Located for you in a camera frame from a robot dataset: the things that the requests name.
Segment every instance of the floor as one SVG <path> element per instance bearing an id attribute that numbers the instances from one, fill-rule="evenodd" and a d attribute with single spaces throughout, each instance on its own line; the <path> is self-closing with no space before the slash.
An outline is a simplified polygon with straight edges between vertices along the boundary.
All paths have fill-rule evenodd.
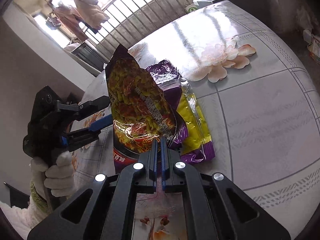
<path id="1" fill-rule="evenodd" d="M 292 49 L 309 72 L 311 79 L 320 94 L 320 65 L 309 55 L 307 43 L 298 31 L 279 35 L 280 38 Z"/>

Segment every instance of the table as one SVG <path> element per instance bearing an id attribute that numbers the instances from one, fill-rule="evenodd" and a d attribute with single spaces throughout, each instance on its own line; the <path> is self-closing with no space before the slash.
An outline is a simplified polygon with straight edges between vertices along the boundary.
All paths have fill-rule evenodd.
<path id="1" fill-rule="evenodd" d="M 188 75 L 204 64 L 207 46 L 231 37 L 236 48 L 250 44 L 256 54 L 243 69 L 228 68 L 222 81 L 211 83 L 205 77 L 190 82 L 216 154 L 196 167 L 207 174 L 224 173 L 294 239 L 320 202 L 320 97 L 297 56 L 267 26 L 229 1 L 171 22 L 131 52 L 142 68 L 167 59 Z M 106 88 L 103 72 L 82 101 L 107 95 Z M 73 130 L 85 122 L 75 122 Z M 78 186 L 97 173 L 114 174 L 112 128 L 74 157 Z M 138 201 L 145 202 L 143 197 Z"/>

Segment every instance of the food package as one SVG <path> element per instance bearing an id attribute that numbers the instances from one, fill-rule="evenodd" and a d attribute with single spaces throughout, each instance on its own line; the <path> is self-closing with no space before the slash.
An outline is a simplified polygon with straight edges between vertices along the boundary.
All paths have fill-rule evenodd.
<path id="1" fill-rule="evenodd" d="M 164 91 L 166 101 L 187 124 L 188 137 L 181 143 L 181 160 L 198 163 L 214 158 L 211 135 L 189 82 L 167 60 L 146 69 Z"/>
<path id="2" fill-rule="evenodd" d="M 111 101 L 116 172 L 135 163 L 151 149 L 154 138 L 165 136 L 167 146 L 177 149 L 188 136 L 183 118 L 164 98 L 150 73 L 139 67 L 128 50 L 119 45 L 106 66 Z"/>

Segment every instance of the green cuff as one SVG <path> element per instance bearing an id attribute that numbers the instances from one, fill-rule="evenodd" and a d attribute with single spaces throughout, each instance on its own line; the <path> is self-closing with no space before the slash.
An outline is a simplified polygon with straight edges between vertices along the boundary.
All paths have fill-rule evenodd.
<path id="1" fill-rule="evenodd" d="M 36 191 L 33 181 L 30 182 L 31 197 L 35 205 L 44 213 L 48 214 L 48 204 L 44 198 L 42 198 Z"/>

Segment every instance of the floral tablecloth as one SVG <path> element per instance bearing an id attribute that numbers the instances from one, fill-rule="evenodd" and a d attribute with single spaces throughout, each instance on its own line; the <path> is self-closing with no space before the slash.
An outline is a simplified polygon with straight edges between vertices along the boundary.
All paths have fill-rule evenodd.
<path id="1" fill-rule="evenodd" d="M 216 155 L 196 167 L 224 173 L 294 239 L 320 202 L 320 97 L 290 48 L 223 1 L 169 23 L 129 52 L 142 68 L 167 59 L 191 81 Z M 82 101 L 107 94 L 103 72 Z M 75 122 L 73 130 L 109 113 Z M 108 127 L 74 152 L 78 187 L 97 173 L 114 174 L 112 147 Z M 165 212 L 152 215 L 160 204 Z M 133 239 L 186 239 L 183 220 L 179 195 L 139 195 Z"/>

